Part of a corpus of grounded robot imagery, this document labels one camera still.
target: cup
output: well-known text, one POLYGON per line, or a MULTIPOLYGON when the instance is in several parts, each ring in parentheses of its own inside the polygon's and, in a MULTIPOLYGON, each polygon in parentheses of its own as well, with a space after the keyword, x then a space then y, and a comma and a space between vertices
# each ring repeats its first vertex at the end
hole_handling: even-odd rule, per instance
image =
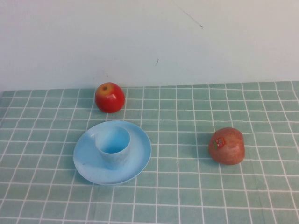
POLYGON ((95 145, 108 169, 118 169, 129 159, 130 134, 122 127, 101 129, 95 136, 95 145))

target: cup rim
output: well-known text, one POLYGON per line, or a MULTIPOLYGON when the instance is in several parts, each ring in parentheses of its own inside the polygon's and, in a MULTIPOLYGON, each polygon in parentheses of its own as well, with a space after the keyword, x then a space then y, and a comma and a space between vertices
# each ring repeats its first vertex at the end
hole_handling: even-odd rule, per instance
POLYGON ((129 134, 129 142, 128 142, 127 146, 124 147, 121 151, 118 151, 118 152, 116 152, 116 153, 106 153, 106 152, 103 152, 102 150, 100 150, 100 149, 97 147, 97 144, 96 144, 96 142, 97 142, 97 137, 96 137, 96 136, 95 136, 95 145, 96 145, 97 150, 98 150, 100 153, 103 153, 103 154, 106 154, 106 155, 115 155, 115 154, 121 153, 122 151, 124 151, 125 149, 128 148, 129 144, 131 143, 131 134, 130 134, 130 132, 129 132, 126 128, 123 128, 123 127, 120 127, 120 126, 113 126, 113 127, 110 127, 110 128, 121 128, 121 129, 125 130, 125 131, 129 134))

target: plate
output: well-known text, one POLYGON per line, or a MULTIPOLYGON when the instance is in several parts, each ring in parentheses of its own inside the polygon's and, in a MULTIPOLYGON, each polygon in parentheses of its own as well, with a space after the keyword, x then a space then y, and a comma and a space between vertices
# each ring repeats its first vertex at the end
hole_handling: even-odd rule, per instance
POLYGON ((148 164, 150 155, 150 139, 140 127, 127 121, 113 120, 90 128, 80 137, 74 150, 74 163, 77 171, 90 182, 100 185, 117 185, 140 174, 148 164), (128 162, 115 170, 106 168, 95 146, 97 132, 110 126, 125 128, 131 137, 131 153, 128 162))

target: scratch mark on wall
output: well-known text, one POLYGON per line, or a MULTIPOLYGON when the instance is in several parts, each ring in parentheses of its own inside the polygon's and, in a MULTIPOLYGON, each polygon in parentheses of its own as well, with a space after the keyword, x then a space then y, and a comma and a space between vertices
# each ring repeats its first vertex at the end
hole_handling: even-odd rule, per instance
POLYGON ((191 15, 189 15, 185 10, 183 10, 174 0, 171 0, 173 4, 175 4, 183 13, 185 13, 187 16, 189 16, 190 19, 192 19, 194 22, 196 22, 200 27, 201 29, 203 29, 204 27, 199 23, 197 22, 191 15))

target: apple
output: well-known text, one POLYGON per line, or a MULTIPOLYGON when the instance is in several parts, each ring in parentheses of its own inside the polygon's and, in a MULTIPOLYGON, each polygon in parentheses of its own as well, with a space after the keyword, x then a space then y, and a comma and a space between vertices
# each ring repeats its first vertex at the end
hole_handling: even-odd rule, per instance
POLYGON ((209 142, 209 154, 219 163, 235 165, 245 157, 242 133, 232 127, 216 131, 209 142))
POLYGON ((104 83, 98 87, 94 96, 95 104, 105 113, 119 111, 125 103, 125 94, 114 83, 104 83))

